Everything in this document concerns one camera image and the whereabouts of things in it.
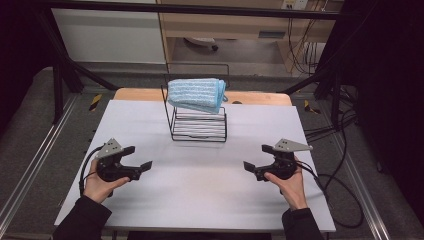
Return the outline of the blue striped towel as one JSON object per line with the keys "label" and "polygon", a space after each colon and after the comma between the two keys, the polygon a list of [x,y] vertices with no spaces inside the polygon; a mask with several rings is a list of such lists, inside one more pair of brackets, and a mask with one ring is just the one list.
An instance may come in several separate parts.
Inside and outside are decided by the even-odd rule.
{"label": "blue striped towel", "polygon": [[168,102],[186,108],[218,114],[226,100],[226,82],[217,78],[175,79],[168,83]]}

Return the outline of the white cabinet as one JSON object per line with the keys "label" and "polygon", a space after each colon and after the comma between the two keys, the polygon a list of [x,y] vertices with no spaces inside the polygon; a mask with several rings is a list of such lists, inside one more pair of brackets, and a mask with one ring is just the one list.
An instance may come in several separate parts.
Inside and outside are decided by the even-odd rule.
{"label": "white cabinet", "polygon": [[153,13],[53,9],[70,57],[79,62],[164,64]]}

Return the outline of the person's left hand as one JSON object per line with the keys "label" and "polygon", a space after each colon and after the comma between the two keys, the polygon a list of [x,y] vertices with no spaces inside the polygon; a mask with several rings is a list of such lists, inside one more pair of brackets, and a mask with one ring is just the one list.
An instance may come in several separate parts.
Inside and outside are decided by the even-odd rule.
{"label": "person's left hand", "polygon": [[129,182],[128,177],[123,177],[112,182],[102,180],[96,171],[98,160],[91,162],[89,174],[86,177],[86,185],[83,195],[96,203],[101,204],[115,189]]}

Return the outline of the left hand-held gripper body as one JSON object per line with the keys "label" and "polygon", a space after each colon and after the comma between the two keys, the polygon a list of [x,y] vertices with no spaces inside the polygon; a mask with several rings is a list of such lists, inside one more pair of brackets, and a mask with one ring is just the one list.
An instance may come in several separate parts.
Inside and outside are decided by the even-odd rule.
{"label": "left hand-held gripper body", "polygon": [[125,147],[122,147],[118,141],[111,138],[107,141],[95,158],[97,163],[98,176],[106,181],[112,182],[123,177],[128,177],[130,180],[138,180],[141,175],[140,166],[124,166],[121,164],[122,154]]}

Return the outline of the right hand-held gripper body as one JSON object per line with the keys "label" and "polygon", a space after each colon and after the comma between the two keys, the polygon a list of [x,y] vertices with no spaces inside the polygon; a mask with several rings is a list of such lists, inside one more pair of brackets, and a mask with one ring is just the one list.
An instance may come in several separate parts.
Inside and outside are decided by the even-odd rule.
{"label": "right hand-held gripper body", "polygon": [[295,172],[298,163],[295,160],[294,153],[298,151],[309,151],[313,147],[288,139],[280,139],[274,146],[274,162],[267,166],[256,167],[254,175],[258,181],[266,181],[264,174],[266,172],[276,175],[278,178],[287,180]]}

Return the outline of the black metal frame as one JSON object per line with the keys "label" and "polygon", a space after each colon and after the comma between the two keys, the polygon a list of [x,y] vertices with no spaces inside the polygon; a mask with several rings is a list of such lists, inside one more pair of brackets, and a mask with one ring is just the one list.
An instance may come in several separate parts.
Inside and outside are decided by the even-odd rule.
{"label": "black metal frame", "polygon": [[146,12],[167,14],[192,14],[192,15],[223,15],[243,17],[287,18],[287,19],[313,19],[313,20],[350,20],[354,14],[339,12],[318,12],[305,10],[273,10],[262,8],[241,8],[224,6],[180,5],[180,4],[155,4],[155,3],[129,3],[129,2],[104,2],[104,1],[76,1],[76,0],[33,0],[27,7],[39,23],[43,35],[49,43],[49,56],[53,58],[54,93],[55,93],[55,118],[57,122],[62,115],[62,87],[64,79],[72,92],[79,93],[84,86],[77,75],[88,77],[108,90],[116,91],[118,86],[107,82],[88,69],[76,63],[67,53],[59,32],[52,29],[45,12],[51,8],[94,11],[117,12]]}

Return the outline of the white foam board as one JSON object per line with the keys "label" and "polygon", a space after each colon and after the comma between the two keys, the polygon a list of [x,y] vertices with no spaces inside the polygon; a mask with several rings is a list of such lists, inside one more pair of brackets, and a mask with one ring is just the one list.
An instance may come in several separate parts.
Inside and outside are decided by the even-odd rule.
{"label": "white foam board", "polygon": [[114,138],[132,146],[125,165],[152,167],[139,180],[116,189],[104,204],[107,228],[222,232],[279,232],[288,205],[278,188],[245,171],[246,162],[272,163],[262,152],[286,138],[305,136],[293,106],[228,104],[224,143],[174,141],[163,103],[112,100],[91,145]]}

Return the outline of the black wire rack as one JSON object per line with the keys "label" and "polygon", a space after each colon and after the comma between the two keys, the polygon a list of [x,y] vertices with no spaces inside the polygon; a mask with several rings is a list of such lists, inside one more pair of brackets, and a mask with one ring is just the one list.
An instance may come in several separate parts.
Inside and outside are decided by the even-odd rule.
{"label": "black wire rack", "polygon": [[228,136],[227,113],[222,102],[218,114],[211,114],[186,108],[172,106],[168,102],[168,83],[175,79],[203,79],[217,78],[226,82],[226,89],[230,85],[226,77],[230,67],[227,64],[197,64],[197,63],[170,63],[168,72],[164,75],[165,83],[161,86],[163,104],[173,141],[201,141],[226,142]]}

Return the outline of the white power strip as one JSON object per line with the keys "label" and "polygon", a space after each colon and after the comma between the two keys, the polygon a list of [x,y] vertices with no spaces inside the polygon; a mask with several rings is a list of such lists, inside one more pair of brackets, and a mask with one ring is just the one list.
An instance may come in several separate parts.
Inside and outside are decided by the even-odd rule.
{"label": "white power strip", "polygon": [[308,0],[283,0],[281,8],[287,10],[304,10]]}

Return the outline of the yellow black hazard tape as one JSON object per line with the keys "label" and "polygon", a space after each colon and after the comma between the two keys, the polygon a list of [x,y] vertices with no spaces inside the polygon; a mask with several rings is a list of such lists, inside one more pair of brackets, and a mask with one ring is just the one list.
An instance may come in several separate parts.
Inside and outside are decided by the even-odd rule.
{"label": "yellow black hazard tape", "polygon": [[102,98],[102,94],[96,94],[94,96],[94,98],[93,98],[93,100],[90,104],[89,111],[95,111],[95,109],[96,109],[98,103],[100,102],[101,98]]}
{"label": "yellow black hazard tape", "polygon": [[314,114],[321,114],[319,109],[312,108],[308,100],[304,100],[304,110]]}

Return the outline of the wooden table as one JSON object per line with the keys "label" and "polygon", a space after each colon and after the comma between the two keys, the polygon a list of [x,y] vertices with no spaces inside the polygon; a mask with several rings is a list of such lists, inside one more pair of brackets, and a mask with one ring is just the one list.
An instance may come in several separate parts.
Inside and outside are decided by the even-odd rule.
{"label": "wooden table", "polygon": [[[114,100],[132,101],[162,101],[166,91],[153,88],[121,88],[116,91]],[[265,93],[255,91],[226,91],[225,96],[229,103],[241,102],[250,105],[278,105],[291,106],[292,102],[288,95],[280,93]]]}

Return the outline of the white device with black wheel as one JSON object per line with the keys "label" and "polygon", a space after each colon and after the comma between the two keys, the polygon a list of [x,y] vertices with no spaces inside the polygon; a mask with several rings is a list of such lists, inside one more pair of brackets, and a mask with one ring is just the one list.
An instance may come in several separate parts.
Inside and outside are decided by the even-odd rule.
{"label": "white device with black wheel", "polygon": [[213,38],[190,38],[190,37],[186,37],[185,40],[192,43],[192,44],[198,45],[198,46],[210,48],[212,51],[217,51],[219,49],[219,47],[216,44],[216,41]]}

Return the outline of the aluminium floor rail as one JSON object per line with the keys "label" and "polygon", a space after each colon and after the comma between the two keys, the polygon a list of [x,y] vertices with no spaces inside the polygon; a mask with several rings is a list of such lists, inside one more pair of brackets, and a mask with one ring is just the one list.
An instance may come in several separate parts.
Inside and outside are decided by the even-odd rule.
{"label": "aluminium floor rail", "polygon": [[75,107],[75,102],[78,99],[78,94],[72,94],[68,98],[63,108],[63,115],[59,118],[57,123],[50,127],[46,137],[43,139],[41,145],[37,149],[37,152],[32,157],[18,184],[6,201],[4,207],[0,210],[0,238],[5,234],[7,228],[9,227],[35,177],[44,164],[44,161],[50,153],[50,150],[54,146],[56,139],[58,138],[69,116],[71,115]]}
{"label": "aluminium floor rail", "polygon": [[347,141],[343,139],[341,133],[336,133],[333,137],[335,144],[344,160],[343,166],[352,184],[353,190],[362,205],[365,219],[375,240],[390,240],[390,234],[382,220],[373,198],[368,191],[358,169],[354,165],[353,159],[347,150]]}

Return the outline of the person's right hand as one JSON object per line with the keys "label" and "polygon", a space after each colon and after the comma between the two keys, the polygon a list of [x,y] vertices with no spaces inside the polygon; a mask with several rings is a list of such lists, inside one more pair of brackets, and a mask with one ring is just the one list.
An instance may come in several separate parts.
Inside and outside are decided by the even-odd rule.
{"label": "person's right hand", "polygon": [[280,179],[268,172],[264,176],[280,189],[291,210],[300,210],[308,207],[304,192],[303,174],[300,167],[287,180]]}

